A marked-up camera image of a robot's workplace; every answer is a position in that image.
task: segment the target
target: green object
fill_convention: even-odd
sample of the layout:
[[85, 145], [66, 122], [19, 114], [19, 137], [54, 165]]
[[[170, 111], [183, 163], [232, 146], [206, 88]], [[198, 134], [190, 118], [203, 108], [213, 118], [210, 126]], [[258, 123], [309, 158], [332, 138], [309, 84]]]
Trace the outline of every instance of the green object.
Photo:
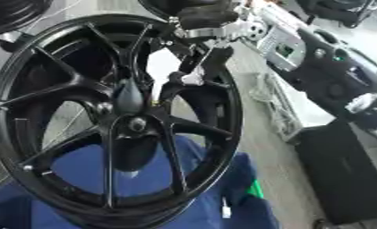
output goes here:
[[335, 56], [333, 59], [334, 59], [335, 61], [343, 61], [343, 60], [344, 60], [343, 57], [339, 57], [339, 56]]
[[258, 180], [253, 182], [253, 185], [251, 185], [251, 187], [248, 189], [248, 193], [255, 197], [264, 199], [263, 191], [261, 190], [261, 185], [259, 184]]

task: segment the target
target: blue cloth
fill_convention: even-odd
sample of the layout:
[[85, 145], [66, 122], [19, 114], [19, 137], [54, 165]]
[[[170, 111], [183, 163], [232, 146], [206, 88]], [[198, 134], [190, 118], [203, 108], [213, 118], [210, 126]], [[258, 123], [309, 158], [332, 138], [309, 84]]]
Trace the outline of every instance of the blue cloth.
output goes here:
[[[190, 173], [203, 158], [205, 150], [185, 137], [176, 137], [176, 147], [182, 167]], [[73, 185], [95, 193], [103, 192], [102, 151], [99, 146], [80, 148], [58, 159], [53, 170]], [[249, 157], [238, 153], [227, 172], [209, 190], [172, 222], [171, 228], [278, 228], [275, 217], [264, 199], [247, 193], [256, 173]], [[156, 156], [136, 176], [116, 173], [117, 194], [134, 196], [166, 188], [171, 183], [171, 171], [165, 152], [157, 148]], [[221, 199], [226, 198], [232, 217], [223, 219]], [[17, 183], [0, 188], [0, 228], [9, 229], [74, 229], [44, 202], [33, 198]]]

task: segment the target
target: concrete floor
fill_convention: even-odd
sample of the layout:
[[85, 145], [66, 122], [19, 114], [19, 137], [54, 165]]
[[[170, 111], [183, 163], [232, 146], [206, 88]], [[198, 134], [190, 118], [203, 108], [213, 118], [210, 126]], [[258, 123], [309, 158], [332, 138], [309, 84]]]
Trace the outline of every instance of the concrete floor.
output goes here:
[[[56, 0], [50, 11], [55, 12], [56, 9], [74, 2], [75, 0]], [[100, 0], [100, 4], [97, 4], [97, 0], [84, 0], [83, 4], [77, 5], [66, 13], [60, 13], [53, 19], [43, 21], [32, 32], [38, 32], [65, 19], [106, 12], [134, 13], [153, 17], [138, 5], [137, 1]], [[314, 196], [295, 151], [274, 133], [264, 104], [253, 101], [249, 96], [256, 75], [268, 69], [264, 61], [244, 45], [234, 44], [234, 48], [236, 54], [227, 63], [227, 67], [236, 80], [244, 103], [243, 138], [239, 150], [251, 154], [259, 172], [266, 199], [270, 201], [282, 227], [310, 229], [314, 219], [323, 217], [318, 200]], [[8, 54], [0, 51], [0, 66], [7, 57]], [[72, 107], [68, 110], [69, 115], [56, 119], [53, 124], [53, 130], [56, 131], [49, 135], [55, 136], [57, 131], [61, 130], [76, 113], [77, 110]]]

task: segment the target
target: rim lip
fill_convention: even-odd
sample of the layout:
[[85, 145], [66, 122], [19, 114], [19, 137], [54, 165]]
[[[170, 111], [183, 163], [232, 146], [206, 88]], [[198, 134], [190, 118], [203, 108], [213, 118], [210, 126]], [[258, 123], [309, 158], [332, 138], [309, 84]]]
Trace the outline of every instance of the rim lip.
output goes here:
[[[150, 18], [141, 17], [141, 16], [137, 16], [137, 15], [130, 15], [130, 14], [94, 15], [94, 16], [88, 16], [88, 17], [84, 17], [84, 18], [71, 20], [71, 21], [65, 21], [65, 22], [62, 22], [62, 23], [48, 29], [48, 30], [41, 32], [35, 38], [33, 38], [30, 42], [28, 42], [22, 48], [20, 48], [4, 65], [4, 67], [2, 68], [2, 70], [0, 72], [0, 76], [11, 74], [12, 71], [13, 71], [13, 65], [20, 62], [21, 57], [24, 55], [24, 52], [27, 51], [32, 46], [35, 46], [38, 43], [44, 44], [45, 42], [47, 42], [47, 44], [48, 44], [52, 40], [54, 40], [53, 39], [54, 34], [58, 34], [58, 33], [67, 34], [67, 32], [64, 31], [64, 30], [78, 27], [79, 24], [82, 24], [86, 21], [95, 21], [97, 19], [105, 20], [105, 18], [110, 19], [109, 21], [111, 21], [111, 19], [114, 18], [114, 19], [128, 20], [128, 21], [140, 21], [140, 22], [145, 21], [145, 22], [148, 22], [148, 23], [152, 23], [154, 25], [164, 24], [162, 21], [157, 21], [157, 20], [153, 20], [153, 19], [150, 19]], [[229, 74], [229, 72], [227, 71], [227, 69], [223, 69], [221, 74]], [[191, 189], [191, 191], [185, 196], [180, 195], [178, 198], [173, 198], [171, 200], [168, 199], [168, 201], [165, 201], [164, 206], [168, 206], [168, 207], [174, 206], [174, 207], [176, 207], [179, 204], [186, 202], [187, 199], [192, 199], [192, 198], [198, 196], [199, 194], [201, 194], [202, 192], [204, 192], [208, 188], [210, 188], [212, 186], [212, 184], [214, 182], [216, 182], [219, 179], [219, 177], [226, 171], [231, 158], [235, 154], [236, 146], [237, 146], [238, 141], [239, 141], [240, 136], [241, 136], [241, 126], [242, 126], [241, 99], [239, 97], [239, 93], [238, 93], [238, 90], [236, 88], [236, 85], [234, 84], [234, 81], [232, 79], [231, 79], [231, 83], [232, 83], [231, 89], [234, 90], [233, 93], [238, 96], [238, 98], [235, 98], [235, 101], [234, 101], [234, 103], [236, 103], [235, 107], [238, 108], [236, 110], [236, 113], [235, 113], [236, 118], [235, 118], [234, 125], [239, 127], [239, 128], [236, 128], [236, 132], [232, 132], [232, 134], [233, 134], [232, 143], [228, 144], [230, 146], [230, 149], [228, 149], [227, 151], [231, 151], [231, 152], [229, 154], [226, 154], [225, 158], [220, 162], [220, 165], [218, 165], [218, 168], [216, 168], [213, 171], [211, 176], [208, 176], [207, 179], [205, 179], [202, 182], [202, 185], [199, 185], [198, 187], [196, 187], [196, 189]], [[2, 91], [4, 89], [3, 84], [4, 84], [4, 81], [0, 81], [0, 96], [2, 95]], [[5, 139], [5, 137], [2, 135], [2, 133], [0, 133], [0, 142], [3, 142], [3, 139]], [[4, 144], [0, 144], [0, 152], [3, 152], [3, 151], [5, 152], [6, 150], [7, 151], [11, 150], [12, 152], [16, 151], [11, 146], [5, 146]], [[82, 204], [82, 203], [79, 203], [79, 202], [77, 203], [75, 201], [70, 201], [67, 198], [60, 197], [58, 194], [55, 194], [55, 193], [52, 193], [52, 192], [44, 192], [44, 191], [42, 191], [42, 187], [37, 188], [37, 187], [33, 187], [33, 185], [29, 185], [29, 184], [32, 184], [34, 182], [30, 181], [30, 178], [27, 174], [19, 173], [20, 169], [13, 164], [11, 159], [5, 157], [3, 154], [0, 153], [0, 160], [3, 162], [6, 169], [10, 172], [12, 177], [14, 177], [17, 182], [19, 182], [27, 191], [31, 192], [32, 194], [36, 195], [38, 198], [45, 201], [48, 205], [50, 205], [54, 208], [63, 210], [64, 212], [69, 211], [69, 212], [73, 212], [73, 213], [88, 214], [88, 215], [93, 215], [93, 216], [96, 216], [98, 214], [102, 214], [101, 210], [103, 210], [103, 209], [97, 209], [97, 208], [93, 208], [93, 207], [87, 208], [87, 205], [85, 205], [85, 204]], [[125, 216], [125, 213], [121, 214], [121, 215], [120, 215], [120, 213], [114, 213], [114, 214], [111, 214], [111, 215], [108, 215], [108, 216]]]

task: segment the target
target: wheel hub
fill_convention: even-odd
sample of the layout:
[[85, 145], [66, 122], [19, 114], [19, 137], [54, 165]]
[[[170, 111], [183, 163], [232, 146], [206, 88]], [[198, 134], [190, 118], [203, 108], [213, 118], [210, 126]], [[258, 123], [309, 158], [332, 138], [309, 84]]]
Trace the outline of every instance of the wheel hub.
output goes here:
[[[131, 15], [97, 15], [67, 21], [33, 38], [0, 72], [0, 160], [29, 192], [84, 228], [153, 228], [184, 211], [226, 170], [241, 132], [242, 108], [226, 69], [207, 76], [200, 87], [168, 83], [158, 106], [148, 98], [148, 56], [167, 27]], [[189, 47], [177, 38], [174, 44]], [[178, 54], [190, 70], [206, 54]], [[199, 122], [171, 113], [176, 97]], [[55, 111], [66, 101], [83, 107], [92, 126], [48, 148], [43, 137]], [[198, 168], [181, 167], [184, 154], [176, 134], [197, 134], [207, 148]], [[94, 193], [64, 180], [54, 162], [79, 148], [97, 145], [103, 156], [103, 191]], [[163, 190], [124, 197], [115, 173], [139, 171], [161, 148], [171, 183]]]

